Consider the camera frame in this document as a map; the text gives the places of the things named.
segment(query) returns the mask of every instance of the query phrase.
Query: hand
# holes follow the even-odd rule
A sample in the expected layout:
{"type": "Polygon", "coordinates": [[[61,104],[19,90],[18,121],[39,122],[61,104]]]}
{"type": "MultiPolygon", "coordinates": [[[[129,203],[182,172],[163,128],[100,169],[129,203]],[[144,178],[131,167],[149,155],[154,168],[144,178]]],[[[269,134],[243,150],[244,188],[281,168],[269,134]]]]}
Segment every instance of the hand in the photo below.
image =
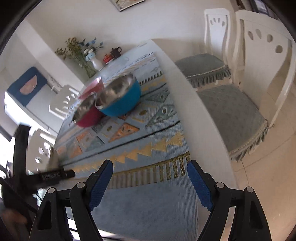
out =
{"type": "Polygon", "coordinates": [[[1,218],[3,220],[3,223],[5,224],[7,230],[10,232],[10,234],[16,239],[18,240],[18,236],[17,236],[17,229],[16,229],[16,225],[17,224],[26,224],[27,223],[27,219],[21,215],[19,212],[17,212],[16,210],[13,209],[5,209],[2,213],[1,213],[1,218]]]}

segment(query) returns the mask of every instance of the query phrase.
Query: chair backrest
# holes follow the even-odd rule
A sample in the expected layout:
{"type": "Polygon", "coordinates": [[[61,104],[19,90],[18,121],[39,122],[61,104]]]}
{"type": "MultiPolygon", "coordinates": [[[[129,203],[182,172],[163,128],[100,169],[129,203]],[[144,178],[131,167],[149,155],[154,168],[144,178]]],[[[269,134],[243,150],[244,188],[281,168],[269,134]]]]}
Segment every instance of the chair backrest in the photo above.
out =
{"type": "Polygon", "coordinates": [[[69,108],[75,103],[79,92],[69,85],[65,85],[50,102],[49,112],[64,120],[69,108]]]}
{"type": "Polygon", "coordinates": [[[275,107],[268,117],[269,126],[286,99],[293,83],[296,70],[296,44],[282,22],[267,15],[239,10],[236,12],[237,38],[233,57],[234,83],[242,85],[243,92],[260,108],[262,95],[286,60],[288,49],[292,46],[292,56],[288,74],[275,107]],[[238,80],[238,59],[245,41],[244,77],[238,80]]]}
{"type": "Polygon", "coordinates": [[[28,144],[26,155],[27,172],[46,171],[51,155],[50,148],[54,145],[55,136],[38,129],[33,133],[28,144]]]}
{"type": "Polygon", "coordinates": [[[225,8],[204,10],[205,47],[210,53],[228,64],[228,47],[231,31],[230,13],[225,8]]]}

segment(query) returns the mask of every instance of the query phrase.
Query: white wall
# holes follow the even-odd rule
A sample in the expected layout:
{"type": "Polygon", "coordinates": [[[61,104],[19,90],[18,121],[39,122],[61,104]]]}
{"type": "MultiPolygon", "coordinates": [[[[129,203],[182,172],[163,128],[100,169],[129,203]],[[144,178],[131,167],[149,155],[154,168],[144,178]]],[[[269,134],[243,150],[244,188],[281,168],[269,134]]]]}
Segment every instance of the white wall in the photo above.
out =
{"type": "Polygon", "coordinates": [[[11,85],[32,66],[35,66],[44,77],[47,77],[46,70],[37,62],[18,36],[14,36],[6,61],[6,70],[12,77],[12,79],[7,80],[9,81],[8,84],[11,85]]]}
{"type": "MultiPolygon", "coordinates": [[[[7,74],[3,76],[7,86],[3,92],[5,92],[13,82],[33,66],[36,67],[45,78],[48,75],[47,71],[34,58],[17,35],[15,35],[11,41],[12,42],[9,45],[10,52],[5,67],[7,74]]],[[[46,130],[50,127],[55,132],[58,132],[62,120],[49,112],[49,104],[55,96],[56,93],[52,92],[48,85],[45,85],[37,95],[33,97],[26,108],[22,106],[21,108],[46,130]]]]}
{"type": "Polygon", "coordinates": [[[147,39],[176,61],[204,51],[206,8],[227,8],[230,0],[146,0],[119,12],[109,0],[43,0],[27,20],[45,42],[56,50],[65,40],[104,41],[98,53],[103,59],[112,47],[127,51],[147,39]]]}
{"type": "Polygon", "coordinates": [[[13,136],[17,124],[5,113],[4,95],[9,85],[5,81],[4,70],[0,71],[0,125],[13,136]]]}
{"type": "Polygon", "coordinates": [[[77,90],[84,87],[79,77],[52,51],[27,20],[19,25],[15,33],[37,62],[62,86],[70,84],[77,90]]]}
{"type": "Polygon", "coordinates": [[[11,36],[8,43],[6,44],[3,52],[0,55],[0,72],[5,68],[8,56],[10,54],[11,45],[14,42],[15,34],[11,36]]]}

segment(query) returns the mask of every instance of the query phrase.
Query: floor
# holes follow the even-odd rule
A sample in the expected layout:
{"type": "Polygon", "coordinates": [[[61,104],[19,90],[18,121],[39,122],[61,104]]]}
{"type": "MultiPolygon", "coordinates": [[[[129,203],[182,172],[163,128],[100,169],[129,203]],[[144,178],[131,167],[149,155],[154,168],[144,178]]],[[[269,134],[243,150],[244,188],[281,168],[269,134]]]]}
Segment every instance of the floor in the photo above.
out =
{"type": "MultiPolygon", "coordinates": [[[[279,73],[263,97],[260,109],[275,103],[283,86],[279,73]]],[[[232,161],[240,189],[254,188],[273,241],[284,241],[296,224],[296,85],[293,84],[266,139],[241,162],[232,161]]]]}

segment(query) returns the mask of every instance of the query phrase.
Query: blue bowl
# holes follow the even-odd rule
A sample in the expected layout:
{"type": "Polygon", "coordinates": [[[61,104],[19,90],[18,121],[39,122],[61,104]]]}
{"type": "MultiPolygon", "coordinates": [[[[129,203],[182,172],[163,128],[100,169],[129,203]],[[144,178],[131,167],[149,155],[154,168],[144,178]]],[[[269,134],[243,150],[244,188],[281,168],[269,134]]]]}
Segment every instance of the blue bowl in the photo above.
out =
{"type": "Polygon", "coordinates": [[[107,86],[105,93],[102,93],[96,101],[96,107],[107,116],[118,117],[126,114],[136,106],[140,99],[141,88],[136,78],[132,74],[120,78],[116,79],[113,85],[111,83],[110,87],[107,86]]]}

